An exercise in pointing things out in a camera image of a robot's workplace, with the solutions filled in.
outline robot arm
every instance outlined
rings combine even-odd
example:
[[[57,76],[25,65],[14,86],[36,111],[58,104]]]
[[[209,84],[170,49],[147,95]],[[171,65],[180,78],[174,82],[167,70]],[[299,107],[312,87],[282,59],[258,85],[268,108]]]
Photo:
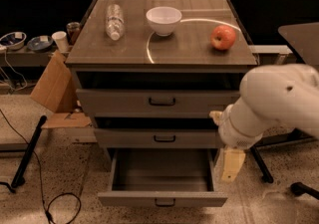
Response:
[[[242,79],[240,95],[224,112],[209,114],[226,144],[223,180],[235,178],[244,160],[243,150],[271,127],[284,123],[319,138],[319,74],[312,67],[255,68]]]

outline blue bowl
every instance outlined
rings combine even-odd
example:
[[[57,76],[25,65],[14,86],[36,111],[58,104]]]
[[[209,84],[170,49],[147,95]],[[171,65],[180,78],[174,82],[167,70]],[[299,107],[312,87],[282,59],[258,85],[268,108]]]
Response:
[[[10,50],[19,50],[24,46],[27,35],[23,32],[12,32],[0,38],[0,45]]]
[[[43,53],[49,51],[53,45],[53,39],[50,36],[40,36],[32,38],[27,47],[36,53]]]

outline floor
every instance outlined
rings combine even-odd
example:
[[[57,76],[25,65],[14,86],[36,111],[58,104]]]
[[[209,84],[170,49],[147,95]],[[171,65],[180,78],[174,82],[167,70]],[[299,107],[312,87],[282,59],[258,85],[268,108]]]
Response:
[[[8,95],[0,91],[0,109],[13,127],[30,140],[41,115],[51,113],[30,99],[30,91]],[[23,142],[0,114],[0,144]],[[105,191],[109,173],[106,159],[94,142],[78,142],[62,128],[43,130],[35,152],[41,162],[43,200],[51,200],[65,192],[77,195],[82,203],[79,215],[72,223],[319,223],[319,203],[304,194],[295,197],[291,183],[303,183],[319,189],[319,141],[266,146],[260,153],[267,163],[274,183],[261,180],[261,172],[248,153],[244,166],[233,183],[218,180],[221,158],[215,168],[215,188],[228,196],[220,208],[141,208],[106,207],[97,193]],[[22,153],[0,153],[0,181],[11,183]],[[33,155],[24,174],[25,184],[16,193],[0,186],[0,223],[48,223],[41,196],[40,167]],[[73,218],[79,203],[65,195],[50,205],[55,223],[67,223]]]

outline apple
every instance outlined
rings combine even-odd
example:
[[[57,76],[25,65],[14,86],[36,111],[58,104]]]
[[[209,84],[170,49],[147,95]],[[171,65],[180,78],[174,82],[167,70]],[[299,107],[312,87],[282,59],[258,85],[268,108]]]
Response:
[[[235,30],[228,25],[219,25],[210,35],[211,46],[219,51],[228,50],[236,40]]]

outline bowl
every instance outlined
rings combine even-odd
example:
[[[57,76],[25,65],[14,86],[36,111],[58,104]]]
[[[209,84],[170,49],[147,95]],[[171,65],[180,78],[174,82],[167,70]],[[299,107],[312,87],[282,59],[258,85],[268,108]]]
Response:
[[[29,50],[34,51],[36,53],[43,53],[49,51],[53,45],[53,39],[50,36],[40,36],[32,38],[27,47]]]
[[[150,27],[159,36],[169,36],[181,20],[181,12],[178,9],[158,6],[147,12]]]
[[[12,32],[0,38],[0,45],[9,50],[19,50],[24,46],[27,35],[23,32]]]

